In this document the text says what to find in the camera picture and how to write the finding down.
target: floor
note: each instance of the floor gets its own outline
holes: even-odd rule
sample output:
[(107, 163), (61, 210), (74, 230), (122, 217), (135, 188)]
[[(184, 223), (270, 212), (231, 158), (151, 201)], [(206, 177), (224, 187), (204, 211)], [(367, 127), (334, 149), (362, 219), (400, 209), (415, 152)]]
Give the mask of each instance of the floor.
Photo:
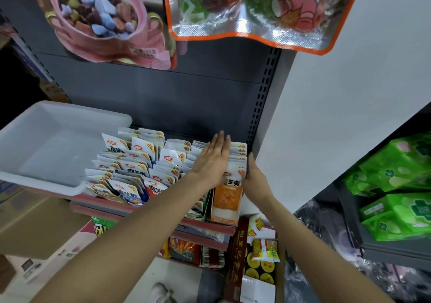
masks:
[[(151, 287), (157, 282), (171, 289), (178, 303), (197, 303), (201, 275), (199, 268), (155, 258), (125, 303), (148, 303)], [(15, 276), (6, 291), (0, 294), (0, 303), (28, 303), (42, 287), (26, 285), (22, 278)]]

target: person's right hand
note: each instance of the person's right hand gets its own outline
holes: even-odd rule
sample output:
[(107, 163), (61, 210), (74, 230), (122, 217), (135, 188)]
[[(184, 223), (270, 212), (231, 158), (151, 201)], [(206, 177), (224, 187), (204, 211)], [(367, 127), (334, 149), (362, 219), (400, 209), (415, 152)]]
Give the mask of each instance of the person's right hand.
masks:
[(258, 208), (260, 208), (262, 203), (274, 196), (266, 176), (260, 171), (256, 161), (254, 161), (253, 153), (248, 155), (247, 176), (242, 180), (242, 186), (245, 195)]

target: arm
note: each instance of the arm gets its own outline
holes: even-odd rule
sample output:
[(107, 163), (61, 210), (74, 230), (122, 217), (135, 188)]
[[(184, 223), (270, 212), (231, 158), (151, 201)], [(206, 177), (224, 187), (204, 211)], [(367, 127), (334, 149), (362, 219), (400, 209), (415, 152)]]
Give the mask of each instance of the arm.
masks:
[(246, 196), (275, 227), (323, 303), (393, 303), (372, 281), (318, 239), (277, 201), (252, 153), (248, 163), (247, 178), (243, 180)]
[(191, 172), (87, 246), (31, 302), (124, 302), (187, 211), (222, 182), (230, 143), (216, 134)]

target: yellow snack bag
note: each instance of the yellow snack bag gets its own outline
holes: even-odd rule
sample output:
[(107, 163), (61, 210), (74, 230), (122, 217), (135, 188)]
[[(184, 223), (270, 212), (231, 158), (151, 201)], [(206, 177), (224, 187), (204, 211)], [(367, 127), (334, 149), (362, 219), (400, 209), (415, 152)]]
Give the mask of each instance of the yellow snack bag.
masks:
[(159, 255), (159, 257), (162, 257), (165, 259), (169, 259), (170, 257), (172, 257), (172, 255), (169, 253), (168, 240), (166, 240), (166, 242), (163, 244), (158, 255)]
[(251, 260), (280, 262), (277, 254), (277, 240), (254, 239)]
[(263, 228), (263, 226), (263, 220), (260, 217), (259, 213), (251, 216), (248, 224), (248, 235), (256, 236), (257, 233)]

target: white plastic bin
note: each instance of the white plastic bin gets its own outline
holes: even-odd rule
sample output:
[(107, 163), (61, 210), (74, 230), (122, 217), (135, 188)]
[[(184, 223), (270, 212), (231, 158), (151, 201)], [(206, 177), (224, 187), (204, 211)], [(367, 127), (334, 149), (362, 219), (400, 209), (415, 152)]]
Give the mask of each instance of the white plastic bin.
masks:
[(91, 160), (106, 149), (101, 133), (129, 127), (129, 115), (41, 101), (0, 131), (0, 180), (63, 195), (85, 190)]

